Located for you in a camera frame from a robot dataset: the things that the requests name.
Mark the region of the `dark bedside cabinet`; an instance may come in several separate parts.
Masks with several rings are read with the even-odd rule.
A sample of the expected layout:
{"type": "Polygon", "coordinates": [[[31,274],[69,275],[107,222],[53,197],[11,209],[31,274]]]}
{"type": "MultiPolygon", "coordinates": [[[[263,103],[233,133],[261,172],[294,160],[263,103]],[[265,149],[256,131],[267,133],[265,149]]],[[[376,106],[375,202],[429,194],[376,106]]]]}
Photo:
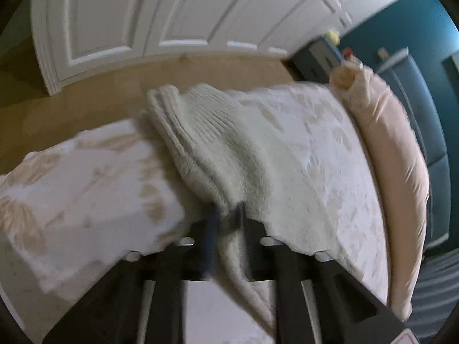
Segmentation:
{"type": "Polygon", "coordinates": [[[319,36],[298,50],[286,65],[299,80],[327,84],[331,72],[343,60],[337,46],[326,36],[319,36]]]}

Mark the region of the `pink folded duvet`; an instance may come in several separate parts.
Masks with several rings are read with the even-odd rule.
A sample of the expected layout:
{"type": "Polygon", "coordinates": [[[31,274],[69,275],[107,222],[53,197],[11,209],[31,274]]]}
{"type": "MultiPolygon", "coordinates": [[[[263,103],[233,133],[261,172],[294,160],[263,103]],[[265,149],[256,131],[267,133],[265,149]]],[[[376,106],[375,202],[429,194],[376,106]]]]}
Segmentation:
{"type": "Polygon", "coordinates": [[[344,60],[329,78],[354,117],[374,167],[390,255],[390,309],[402,321],[423,259],[429,173],[404,106],[389,85],[363,64],[344,60]]]}

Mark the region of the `cream knitted sweater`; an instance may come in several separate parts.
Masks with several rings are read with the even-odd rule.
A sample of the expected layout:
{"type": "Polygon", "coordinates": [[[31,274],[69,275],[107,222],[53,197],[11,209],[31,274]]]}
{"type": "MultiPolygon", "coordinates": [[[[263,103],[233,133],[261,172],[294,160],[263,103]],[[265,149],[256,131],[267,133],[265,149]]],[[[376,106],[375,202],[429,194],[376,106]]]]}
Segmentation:
{"type": "Polygon", "coordinates": [[[244,275],[245,244],[236,210],[267,220],[275,213],[275,173],[267,148],[271,133],[259,116],[207,84],[181,93],[172,85],[147,93],[149,117],[164,139],[181,178],[221,214],[216,279],[269,335],[275,334],[269,288],[244,275]]]}

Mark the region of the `teal upholstered headboard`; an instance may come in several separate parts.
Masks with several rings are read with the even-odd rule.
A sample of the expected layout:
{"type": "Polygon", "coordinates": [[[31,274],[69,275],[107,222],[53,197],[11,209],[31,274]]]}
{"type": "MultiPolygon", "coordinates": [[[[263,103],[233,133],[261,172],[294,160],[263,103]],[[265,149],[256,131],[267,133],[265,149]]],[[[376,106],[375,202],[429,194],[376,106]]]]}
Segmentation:
{"type": "Polygon", "coordinates": [[[408,114],[429,172],[425,248],[434,249],[450,236],[450,164],[444,131],[431,92],[407,47],[377,69],[408,114]]]}

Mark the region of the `floral white bedspread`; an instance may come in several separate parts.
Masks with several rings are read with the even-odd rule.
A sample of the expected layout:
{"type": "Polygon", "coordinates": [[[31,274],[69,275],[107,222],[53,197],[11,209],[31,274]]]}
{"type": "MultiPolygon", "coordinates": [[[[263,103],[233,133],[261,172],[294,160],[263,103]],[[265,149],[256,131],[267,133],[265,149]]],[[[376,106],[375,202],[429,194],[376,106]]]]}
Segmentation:
{"type": "MultiPolygon", "coordinates": [[[[293,83],[225,92],[271,137],[275,213],[267,232],[292,249],[325,250],[380,300],[390,266],[374,174],[331,91],[293,83]]],[[[39,343],[127,252],[149,255],[186,234],[207,203],[182,180],[148,108],[28,154],[1,178],[1,295],[39,343]]],[[[191,308],[222,339],[269,334],[218,283],[191,308]]]]}

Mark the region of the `white panelled wardrobe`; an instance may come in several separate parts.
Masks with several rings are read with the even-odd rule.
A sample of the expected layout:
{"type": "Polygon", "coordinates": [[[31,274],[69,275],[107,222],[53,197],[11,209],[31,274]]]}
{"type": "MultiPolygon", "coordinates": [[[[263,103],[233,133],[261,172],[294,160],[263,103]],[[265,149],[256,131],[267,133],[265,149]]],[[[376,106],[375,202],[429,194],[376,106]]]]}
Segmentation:
{"type": "Polygon", "coordinates": [[[398,0],[30,0],[50,95],[102,71],[183,54],[287,58],[398,0]]]}

